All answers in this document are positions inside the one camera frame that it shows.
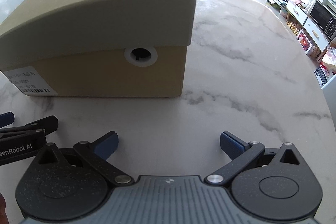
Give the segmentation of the person's left hand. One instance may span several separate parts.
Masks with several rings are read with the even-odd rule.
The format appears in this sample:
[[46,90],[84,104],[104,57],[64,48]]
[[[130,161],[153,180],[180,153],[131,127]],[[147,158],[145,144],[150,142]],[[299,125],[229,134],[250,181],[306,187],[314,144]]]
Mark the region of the person's left hand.
[[2,194],[0,194],[0,224],[8,224],[6,202]]

